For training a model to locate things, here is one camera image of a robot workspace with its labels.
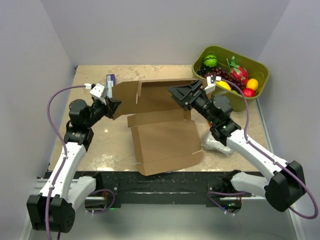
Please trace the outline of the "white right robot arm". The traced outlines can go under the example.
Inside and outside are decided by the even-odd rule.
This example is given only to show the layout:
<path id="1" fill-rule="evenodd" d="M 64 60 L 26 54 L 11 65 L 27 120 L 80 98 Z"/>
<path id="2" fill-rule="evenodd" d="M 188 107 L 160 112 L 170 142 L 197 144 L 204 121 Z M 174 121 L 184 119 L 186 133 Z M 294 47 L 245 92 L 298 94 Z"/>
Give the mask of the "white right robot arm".
<path id="1" fill-rule="evenodd" d="M 170 87 L 172 99 L 185 111 L 196 110 L 211 124 L 210 132 L 215 140 L 234 150 L 255 166 L 262 176 L 233 171 L 223 183 L 223 192 L 230 197 L 246 192 L 264 197 L 277 211 L 289 209 L 305 193 L 304 172 L 296 162 L 288 162 L 250 138 L 231 118 L 233 111 L 225 95 L 210 100 L 202 81 L 184 86 Z"/>

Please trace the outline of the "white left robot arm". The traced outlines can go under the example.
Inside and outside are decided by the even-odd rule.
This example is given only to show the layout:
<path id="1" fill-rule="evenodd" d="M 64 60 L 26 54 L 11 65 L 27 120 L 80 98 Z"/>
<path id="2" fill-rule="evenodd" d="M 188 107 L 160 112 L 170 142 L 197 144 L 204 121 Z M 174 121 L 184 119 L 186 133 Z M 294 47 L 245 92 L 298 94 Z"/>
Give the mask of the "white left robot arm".
<path id="1" fill-rule="evenodd" d="M 69 104 L 69 121 L 60 157 L 39 193 L 30 195 L 26 202 L 34 230 L 68 233 L 85 198 L 103 192 L 104 184 L 94 177 L 82 176 L 75 184 L 72 181 L 92 142 L 93 125 L 103 117 L 113 119 L 120 104 L 121 101 L 108 97 L 96 98 L 92 105 L 87 105 L 83 99 Z"/>

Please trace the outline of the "brown cardboard box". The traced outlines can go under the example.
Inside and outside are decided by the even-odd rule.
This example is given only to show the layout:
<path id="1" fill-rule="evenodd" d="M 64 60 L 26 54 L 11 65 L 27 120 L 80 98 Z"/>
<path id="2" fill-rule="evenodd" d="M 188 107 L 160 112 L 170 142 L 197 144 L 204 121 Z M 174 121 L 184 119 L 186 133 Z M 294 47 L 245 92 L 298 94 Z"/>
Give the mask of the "brown cardboard box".
<path id="1" fill-rule="evenodd" d="M 203 157 L 201 139 L 191 112 L 183 110 L 168 91 L 193 83 L 193 78 L 124 81 L 112 88 L 121 104 L 114 119 L 127 116 L 136 169 L 144 176 L 198 165 Z"/>

